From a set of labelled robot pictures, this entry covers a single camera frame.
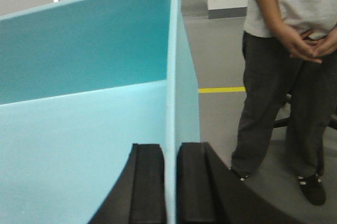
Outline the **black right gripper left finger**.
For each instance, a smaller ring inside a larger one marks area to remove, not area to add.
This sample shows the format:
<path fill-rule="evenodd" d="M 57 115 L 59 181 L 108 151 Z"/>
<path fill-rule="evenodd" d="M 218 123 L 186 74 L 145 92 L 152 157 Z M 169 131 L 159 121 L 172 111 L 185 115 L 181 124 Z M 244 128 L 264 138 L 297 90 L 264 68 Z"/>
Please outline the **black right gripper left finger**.
<path fill-rule="evenodd" d="M 164 168 L 159 144 L 133 144 L 122 173 L 91 223 L 167 223 Z"/>

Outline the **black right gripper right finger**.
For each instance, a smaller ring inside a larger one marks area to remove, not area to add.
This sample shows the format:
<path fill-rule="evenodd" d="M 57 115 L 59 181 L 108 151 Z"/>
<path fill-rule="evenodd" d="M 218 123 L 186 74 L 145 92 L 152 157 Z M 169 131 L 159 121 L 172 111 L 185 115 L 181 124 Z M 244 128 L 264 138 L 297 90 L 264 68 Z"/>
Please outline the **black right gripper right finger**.
<path fill-rule="evenodd" d="M 177 154 L 177 223 L 299 223 L 229 171 L 207 142 L 184 142 Z"/>

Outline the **person's clasped hands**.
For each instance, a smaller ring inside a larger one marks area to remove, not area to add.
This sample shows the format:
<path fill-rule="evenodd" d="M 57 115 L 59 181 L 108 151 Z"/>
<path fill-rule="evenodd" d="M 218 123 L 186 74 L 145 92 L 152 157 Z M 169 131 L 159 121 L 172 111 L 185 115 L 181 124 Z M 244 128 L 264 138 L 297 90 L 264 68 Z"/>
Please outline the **person's clasped hands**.
<path fill-rule="evenodd" d="M 321 57 L 336 51 L 336 27 L 319 40 L 306 39 L 312 34 L 311 30 L 300 35 L 282 22 L 272 28 L 272 33 L 290 53 L 291 58 L 321 64 Z"/>

